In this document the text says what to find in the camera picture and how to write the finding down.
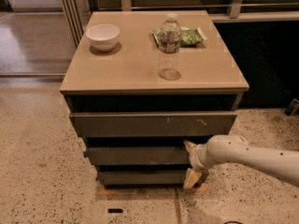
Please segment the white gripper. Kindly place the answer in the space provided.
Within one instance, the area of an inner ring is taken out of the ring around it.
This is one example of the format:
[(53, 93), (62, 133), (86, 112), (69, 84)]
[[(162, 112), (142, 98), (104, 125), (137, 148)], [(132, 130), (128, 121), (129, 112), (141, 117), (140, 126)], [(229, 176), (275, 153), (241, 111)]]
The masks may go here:
[(189, 161), (192, 168), (188, 168), (183, 183), (184, 189), (198, 188), (206, 182), (208, 167), (206, 165), (206, 146), (196, 145), (194, 142), (184, 140), (183, 144), (189, 153)]

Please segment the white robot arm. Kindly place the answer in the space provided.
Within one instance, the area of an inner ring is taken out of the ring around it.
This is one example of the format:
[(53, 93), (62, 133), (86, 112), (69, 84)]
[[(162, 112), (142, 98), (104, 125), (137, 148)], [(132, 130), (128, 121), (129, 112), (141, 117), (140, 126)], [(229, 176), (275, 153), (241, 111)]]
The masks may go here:
[(191, 168), (183, 188), (191, 189), (203, 174), (224, 163), (246, 165), (266, 175), (299, 187), (299, 152), (250, 146), (241, 135), (214, 135), (205, 144), (184, 140)]

